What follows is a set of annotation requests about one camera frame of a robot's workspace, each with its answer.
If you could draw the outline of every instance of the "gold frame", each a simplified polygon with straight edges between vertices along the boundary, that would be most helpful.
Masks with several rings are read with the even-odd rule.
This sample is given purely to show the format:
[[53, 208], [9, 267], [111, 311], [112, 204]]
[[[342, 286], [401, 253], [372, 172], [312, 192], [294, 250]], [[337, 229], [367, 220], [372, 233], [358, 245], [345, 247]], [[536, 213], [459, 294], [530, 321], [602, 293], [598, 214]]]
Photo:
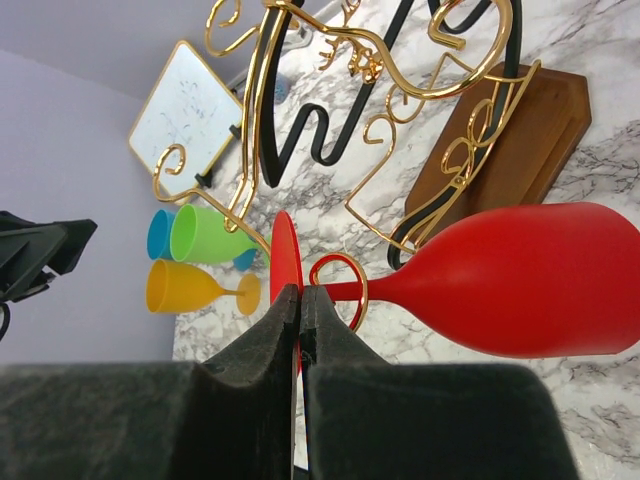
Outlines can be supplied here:
[[[160, 85], [160, 82], [162, 82], [162, 79], [164, 78], [165, 73], [167, 72], [167, 69], [169, 68], [169, 65], [171, 65], [171, 62], [173, 61], [176, 53], [178, 52], [178, 49], [181, 46], [186, 46], [189, 51], [204, 65], [204, 67], [206, 68], [206, 70], [209, 72], [209, 74], [211, 75], [211, 77], [216, 80], [216, 82], [218, 82], [218, 84], [224, 89], [224, 91], [227, 92], [227, 94], [235, 101], [235, 103], [238, 105], [238, 107], [240, 107], [240, 109], [242, 110], [242, 103], [240, 102], [240, 100], [238, 100], [238, 98], [231, 92], [231, 90], [229, 90], [229, 87], [227, 87], [225, 85], [225, 83], [222, 81], [222, 79], [213, 71], [213, 69], [211, 68], [211, 66], [204, 60], [204, 58], [202, 58], [202, 56], [196, 51], [196, 49], [193, 47], [193, 45], [191, 45], [187, 40], [182, 39], [179, 40], [175, 46], [173, 47], [173, 50], [171, 51], [171, 55], [169, 55], [169, 59], [166, 61], [166, 63], [164, 64], [164, 66], [162, 67], [162, 71], [160, 72], [160, 75], [158, 76], [157, 80], [155, 81], [153, 88], [151, 89], [151, 93], [149, 93], [149, 96], [147, 97], [147, 99], [145, 100], [142, 108], [140, 109], [140, 112], [138, 113], [138, 115], [136, 116], [136, 119], [133, 123], [133, 126], [131, 127], [131, 129], [129, 130], [129, 137], [128, 137], [128, 141], [127, 141], [127, 146], [129, 147], [129, 150], [131, 151], [131, 153], [140, 161], [140, 163], [142, 163], [142, 165], [145, 167], [145, 169], [149, 172], [149, 174], [153, 177], [153, 172], [154, 172], [154, 168], [150, 167], [149, 165], [147, 165], [144, 160], [142, 159], [142, 157], [138, 154], [138, 152], [136, 152], [135, 148], [133, 148], [133, 146], [131, 145], [131, 137], [133, 136], [133, 133], [135, 132], [136, 128], [138, 127], [138, 124], [140, 123], [140, 120], [142, 119], [142, 116], [144, 115], [144, 112], [147, 110], [147, 106], [149, 105], [149, 102], [151, 101], [151, 99], [153, 98], [153, 96], [156, 93], [156, 90], [158, 89], [158, 86]], [[239, 122], [236, 127], [240, 127], [242, 125], [242, 122]], [[206, 172], [208, 172], [214, 165], [215, 163], [219, 160], [219, 158], [222, 156], [222, 154], [224, 153], [224, 151], [227, 149], [227, 147], [229, 146], [229, 144], [231, 143], [231, 141], [233, 140], [234, 136], [232, 133], [229, 133], [229, 136], [227, 137], [227, 139], [222, 143], [222, 146], [220, 147], [220, 149], [216, 152], [216, 154], [214, 155], [214, 157], [211, 159], [211, 162], [207, 165], [207, 167], [205, 168], [204, 172], [202, 172], [202, 174], [205, 174]], [[166, 188], [164, 188], [162, 186], [162, 184], [160, 183], [160, 187], [162, 188], [162, 190], [165, 193], [169, 193]], [[193, 188], [197, 188], [198, 187], [198, 182], [194, 179], [194, 184], [193, 184]], [[188, 202], [190, 199], [189, 198], [182, 198], [180, 200], [180, 202], [176, 202], [177, 205], [182, 205], [186, 202]]]

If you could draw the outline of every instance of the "lavender wall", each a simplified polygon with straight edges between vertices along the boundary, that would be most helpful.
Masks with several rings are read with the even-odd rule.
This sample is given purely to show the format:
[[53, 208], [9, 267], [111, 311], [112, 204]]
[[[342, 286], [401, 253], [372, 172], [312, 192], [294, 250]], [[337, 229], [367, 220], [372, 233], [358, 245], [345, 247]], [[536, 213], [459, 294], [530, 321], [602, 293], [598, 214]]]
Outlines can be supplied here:
[[11, 304], [0, 362], [171, 358], [174, 319], [144, 305], [146, 229], [159, 204], [127, 149], [141, 107], [0, 50], [0, 209], [37, 222], [98, 224], [74, 272]]

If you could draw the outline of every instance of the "wine glass base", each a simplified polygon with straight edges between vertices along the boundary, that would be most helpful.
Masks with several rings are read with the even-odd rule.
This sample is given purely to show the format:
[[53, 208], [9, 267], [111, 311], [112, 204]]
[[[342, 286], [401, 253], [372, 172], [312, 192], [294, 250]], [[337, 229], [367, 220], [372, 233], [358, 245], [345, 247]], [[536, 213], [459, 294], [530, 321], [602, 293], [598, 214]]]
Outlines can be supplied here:
[[236, 297], [238, 310], [243, 315], [251, 315], [258, 309], [260, 304], [260, 294], [262, 292], [260, 279], [253, 273], [248, 273], [240, 280], [238, 291], [242, 292], [242, 295]]

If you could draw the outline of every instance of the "plastic wine glass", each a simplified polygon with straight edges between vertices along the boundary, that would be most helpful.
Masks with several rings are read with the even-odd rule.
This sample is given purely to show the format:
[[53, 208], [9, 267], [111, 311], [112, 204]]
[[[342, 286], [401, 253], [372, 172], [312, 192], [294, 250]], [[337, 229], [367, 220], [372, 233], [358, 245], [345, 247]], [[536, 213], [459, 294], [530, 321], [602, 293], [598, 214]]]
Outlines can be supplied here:
[[[271, 301], [302, 268], [293, 223], [278, 214]], [[310, 277], [331, 254], [317, 262]], [[323, 285], [333, 301], [404, 307], [461, 345], [515, 358], [613, 354], [640, 340], [640, 232], [593, 203], [527, 205], [467, 217], [393, 274]], [[363, 309], [352, 328], [359, 325]]]
[[156, 260], [147, 279], [146, 302], [151, 313], [200, 310], [224, 295], [236, 297], [238, 310], [251, 315], [260, 303], [260, 280], [244, 275], [236, 290], [228, 290], [204, 270], [186, 263]]

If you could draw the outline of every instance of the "gold wire rack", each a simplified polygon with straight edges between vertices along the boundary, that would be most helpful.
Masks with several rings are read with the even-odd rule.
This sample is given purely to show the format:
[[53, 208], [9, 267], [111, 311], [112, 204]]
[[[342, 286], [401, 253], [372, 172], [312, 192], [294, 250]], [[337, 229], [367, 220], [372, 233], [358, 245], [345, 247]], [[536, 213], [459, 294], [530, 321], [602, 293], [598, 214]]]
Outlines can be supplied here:
[[[307, 24], [328, 37], [326, 42], [331, 47], [331, 50], [320, 53], [326, 60], [325, 64], [320, 67], [320, 70], [329, 68], [336, 57], [338, 47], [342, 44], [347, 44], [351, 47], [352, 51], [348, 63], [348, 72], [350, 75], [361, 75], [363, 83], [375, 82], [383, 72], [387, 72], [391, 77], [393, 85], [386, 96], [385, 111], [369, 118], [363, 132], [363, 139], [366, 144], [381, 144], [384, 142], [382, 139], [371, 138], [370, 129], [376, 122], [386, 122], [390, 129], [389, 147], [383, 158], [346, 196], [344, 205], [359, 222], [389, 242], [390, 245], [409, 254], [415, 253], [439, 219], [445, 215], [451, 205], [453, 205], [456, 199], [477, 176], [482, 165], [484, 165], [489, 158], [493, 145], [509, 122], [531, 78], [540, 68], [540, 61], [536, 61], [528, 70], [527, 74], [520, 78], [503, 78], [489, 74], [490, 70], [499, 61], [509, 41], [513, 26], [513, 9], [510, 0], [484, 1], [487, 6], [489, 3], [492, 3], [497, 8], [499, 14], [495, 38], [484, 58], [477, 66], [472, 67], [464, 63], [456, 55], [445, 52], [437, 63], [436, 69], [428, 84], [425, 87], [419, 87], [412, 84], [403, 76], [394, 62], [389, 48], [387, 48], [380, 36], [366, 29], [348, 26], [348, 22], [360, 6], [360, 0], [343, 0], [342, 10], [344, 21], [340, 27], [325, 25], [295, 5], [292, 1], [263, 0], [263, 5], [266, 10], [262, 22], [249, 28], [227, 47], [217, 48], [213, 44], [213, 33], [215, 29], [223, 29], [236, 24], [242, 14], [242, 1], [234, 0], [234, 11], [231, 17], [227, 20], [219, 21], [220, 10], [227, 3], [227, 0], [218, 0], [211, 9], [206, 21], [204, 34], [205, 45], [211, 55], [216, 57], [229, 55], [249, 41], [250, 38], [256, 37], [256, 45], [249, 62], [243, 101], [241, 173], [238, 185], [228, 206], [224, 206], [222, 202], [198, 188], [192, 188], [177, 195], [163, 196], [158, 185], [160, 174], [165, 172], [170, 175], [178, 175], [187, 161], [184, 146], [174, 144], [162, 153], [153, 172], [153, 189], [156, 197], [162, 202], [176, 202], [192, 195], [203, 198], [213, 208], [219, 210], [225, 216], [225, 228], [229, 232], [240, 228], [252, 238], [256, 239], [267, 255], [269, 255], [270, 249], [268, 243], [262, 235], [246, 223], [245, 217], [255, 199], [260, 181], [260, 117], [262, 109], [265, 108], [265, 84], [268, 69], [277, 52], [276, 47], [279, 35], [283, 29], [291, 25], [291, 21], [293, 20], [294, 22]], [[444, 1], [433, 13], [426, 29], [428, 37], [433, 42], [456, 50], [462, 50], [465, 47], [464, 39], [443, 31], [443, 23], [446, 25], [445, 17], [461, 3], [462, 0]], [[436, 87], [436, 81], [447, 60], [459, 66], [464, 75], [454, 83]], [[433, 199], [416, 209], [416, 211], [406, 215], [400, 220], [398, 227], [391, 232], [385, 233], [381, 228], [373, 225], [371, 221], [367, 220], [362, 213], [353, 207], [352, 202], [366, 184], [378, 174], [380, 169], [392, 157], [397, 144], [397, 125], [407, 124], [415, 120], [427, 101], [459, 95], [483, 79], [494, 83], [493, 95], [491, 98], [483, 99], [475, 106], [469, 117], [466, 134], [456, 138], [449, 145], [441, 159], [440, 169], [442, 173], [444, 175], [453, 175], [445, 188], [453, 188], [455, 189], [455, 193], [434, 212], [413, 225], [399, 240], [394, 238], [397, 234], [398, 227], [407, 219], [411, 218], [418, 210], [427, 206]], [[501, 108], [500, 111], [497, 112], [496, 118], [496, 115], [494, 115], [496, 114], [496, 96], [498, 95], [499, 89], [505, 86], [507, 87], [507, 95], [504, 108]], [[392, 100], [394, 94], [397, 92], [402, 95], [405, 105], [409, 97], [419, 100], [418, 107], [408, 117], [401, 118], [393, 111]], [[475, 133], [478, 131], [476, 125], [478, 121], [482, 122], [479, 128], [479, 135]], [[492, 127], [491, 131], [489, 131], [490, 125], [495, 126], [495, 128]], [[467, 150], [467, 158], [462, 164], [451, 165], [451, 154], [458, 148]], [[176, 168], [163, 168], [167, 157], [175, 151], [180, 155], [178, 166]]]

